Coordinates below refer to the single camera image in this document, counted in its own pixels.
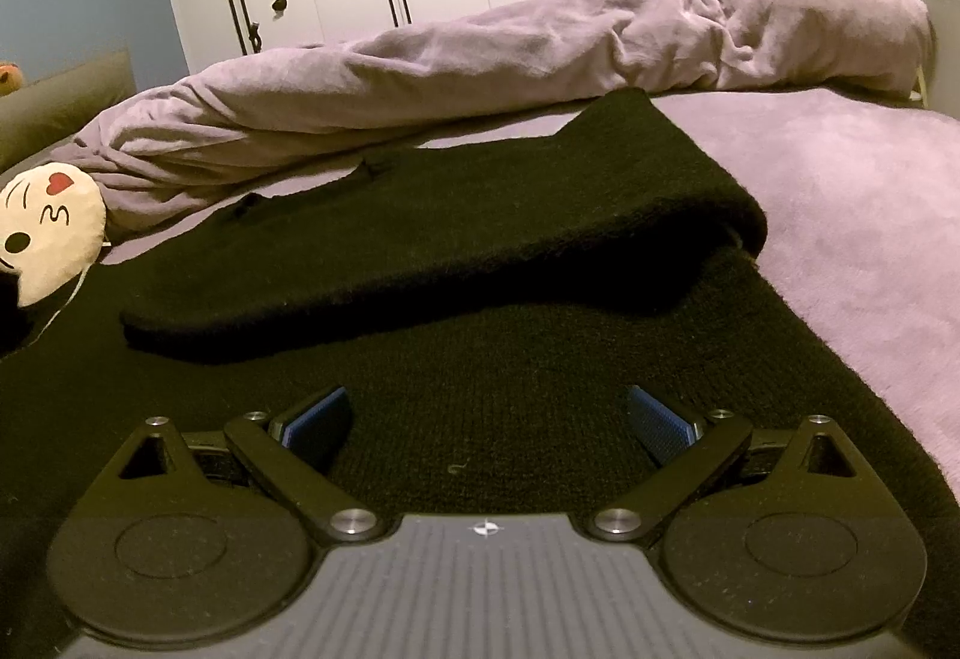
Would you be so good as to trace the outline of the purple bed sheet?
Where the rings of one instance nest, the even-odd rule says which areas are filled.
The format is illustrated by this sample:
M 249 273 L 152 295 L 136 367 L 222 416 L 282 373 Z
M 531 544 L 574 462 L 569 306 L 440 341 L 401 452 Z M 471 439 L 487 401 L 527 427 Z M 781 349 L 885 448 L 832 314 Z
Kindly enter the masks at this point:
M 958 143 L 946 120 L 827 89 L 652 100 L 758 188 L 758 271 L 944 474 L 958 448 Z M 409 149 L 545 138 L 587 107 Z

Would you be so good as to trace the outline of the kiss emoji pillow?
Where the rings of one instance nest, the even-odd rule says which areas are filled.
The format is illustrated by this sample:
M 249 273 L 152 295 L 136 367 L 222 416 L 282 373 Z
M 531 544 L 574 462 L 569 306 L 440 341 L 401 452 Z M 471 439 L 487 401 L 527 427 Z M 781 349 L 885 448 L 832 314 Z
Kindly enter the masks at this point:
M 2 271 L 16 276 L 20 308 L 82 274 L 104 240 L 106 205 L 86 171 L 49 162 L 2 189 Z

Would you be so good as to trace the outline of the black knitted garment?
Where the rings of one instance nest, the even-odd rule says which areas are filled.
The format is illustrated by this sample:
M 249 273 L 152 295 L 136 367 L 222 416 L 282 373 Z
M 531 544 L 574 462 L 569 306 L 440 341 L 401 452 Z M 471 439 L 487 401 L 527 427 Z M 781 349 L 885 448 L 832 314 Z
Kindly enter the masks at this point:
M 215 427 L 343 386 L 355 423 L 314 453 L 373 510 L 584 516 L 651 469 L 636 384 L 770 427 L 838 420 L 928 547 L 908 636 L 955 656 L 957 500 L 763 279 L 770 222 L 755 183 L 620 91 L 545 138 L 370 152 L 93 267 L 2 363 L 3 654 L 67 636 L 47 547 L 145 417 Z

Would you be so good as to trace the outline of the orange plush toy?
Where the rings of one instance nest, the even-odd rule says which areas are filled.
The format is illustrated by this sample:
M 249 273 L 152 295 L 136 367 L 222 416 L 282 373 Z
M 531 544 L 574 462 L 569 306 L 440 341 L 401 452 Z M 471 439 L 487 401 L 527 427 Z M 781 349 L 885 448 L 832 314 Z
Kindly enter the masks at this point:
M 11 61 L 2 61 L 0 63 L 0 95 L 13 94 L 19 91 L 25 84 L 25 76 L 20 66 L 11 63 Z

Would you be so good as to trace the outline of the rolled purple blanket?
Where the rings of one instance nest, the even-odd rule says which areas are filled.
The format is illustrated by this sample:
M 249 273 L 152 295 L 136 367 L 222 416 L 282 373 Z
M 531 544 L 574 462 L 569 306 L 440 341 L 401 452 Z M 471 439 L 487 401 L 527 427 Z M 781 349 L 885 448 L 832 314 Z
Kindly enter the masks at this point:
M 839 81 L 903 97 L 931 49 L 921 0 L 524 0 L 220 61 L 99 113 L 53 159 L 98 182 L 121 240 L 299 162 L 459 118 L 623 88 Z

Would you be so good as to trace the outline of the olive green headboard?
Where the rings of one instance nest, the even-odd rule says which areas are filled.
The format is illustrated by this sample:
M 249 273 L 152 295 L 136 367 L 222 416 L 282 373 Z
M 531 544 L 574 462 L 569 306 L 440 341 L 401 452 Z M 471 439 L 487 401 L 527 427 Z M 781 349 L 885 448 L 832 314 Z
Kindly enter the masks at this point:
M 105 53 L 2 97 L 2 170 L 80 131 L 137 92 L 126 49 Z

